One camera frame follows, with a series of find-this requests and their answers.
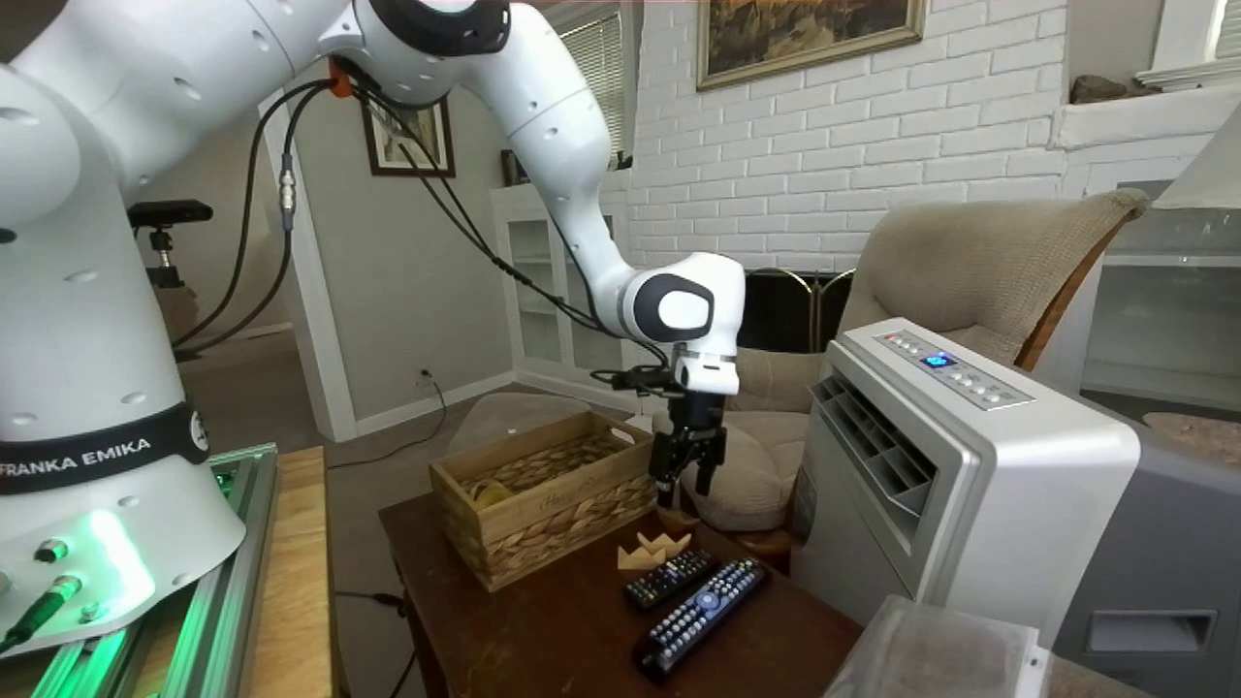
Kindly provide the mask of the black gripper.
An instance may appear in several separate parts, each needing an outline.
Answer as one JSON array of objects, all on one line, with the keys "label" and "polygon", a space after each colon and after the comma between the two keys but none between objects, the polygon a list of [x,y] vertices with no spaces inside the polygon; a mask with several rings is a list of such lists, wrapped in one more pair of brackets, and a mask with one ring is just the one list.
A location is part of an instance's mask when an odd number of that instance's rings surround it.
[{"label": "black gripper", "polygon": [[655,504],[679,506],[679,477],[694,465],[694,493],[710,497],[714,468],[725,461],[725,398],[686,390],[668,403],[669,426],[655,434],[648,472]]}]

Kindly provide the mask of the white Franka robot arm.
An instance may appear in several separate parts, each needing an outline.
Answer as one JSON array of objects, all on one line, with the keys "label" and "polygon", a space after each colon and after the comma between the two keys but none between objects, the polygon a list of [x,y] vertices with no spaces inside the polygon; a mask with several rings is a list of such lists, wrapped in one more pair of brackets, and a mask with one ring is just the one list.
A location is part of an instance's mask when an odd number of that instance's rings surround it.
[{"label": "white Franka robot arm", "polygon": [[67,0],[0,64],[0,633],[11,655],[131,625],[215,570],[245,525],[208,472],[126,201],[308,60],[396,103],[469,88],[498,125],[603,331],[676,354],[676,437],[740,387],[744,270],[630,266],[595,191],[603,117],[515,0]]}]

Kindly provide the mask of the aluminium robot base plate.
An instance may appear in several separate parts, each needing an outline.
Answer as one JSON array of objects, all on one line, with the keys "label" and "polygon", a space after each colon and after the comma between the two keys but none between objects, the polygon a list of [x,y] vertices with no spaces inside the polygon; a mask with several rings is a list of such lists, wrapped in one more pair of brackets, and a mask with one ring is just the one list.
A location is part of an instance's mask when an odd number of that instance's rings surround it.
[{"label": "aluminium robot base plate", "polygon": [[2,698],[227,698],[245,681],[277,451],[9,504]]}]

